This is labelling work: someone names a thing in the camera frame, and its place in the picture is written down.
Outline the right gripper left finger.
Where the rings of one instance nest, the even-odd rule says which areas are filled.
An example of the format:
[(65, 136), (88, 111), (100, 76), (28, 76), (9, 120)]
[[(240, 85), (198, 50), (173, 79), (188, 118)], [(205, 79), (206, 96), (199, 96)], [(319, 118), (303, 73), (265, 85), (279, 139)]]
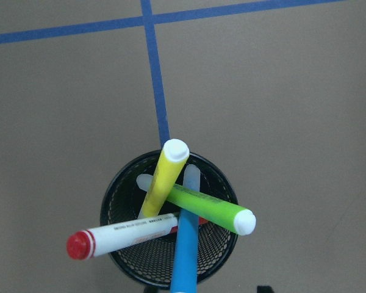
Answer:
[(155, 286), (145, 286), (143, 293), (158, 293), (159, 288)]

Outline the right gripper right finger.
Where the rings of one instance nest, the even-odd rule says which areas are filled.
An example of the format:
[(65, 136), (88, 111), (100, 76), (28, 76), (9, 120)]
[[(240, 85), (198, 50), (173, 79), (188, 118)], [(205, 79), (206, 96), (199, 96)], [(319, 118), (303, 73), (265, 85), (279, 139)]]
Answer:
[(257, 293), (271, 293), (271, 286), (268, 285), (258, 285), (256, 288)]

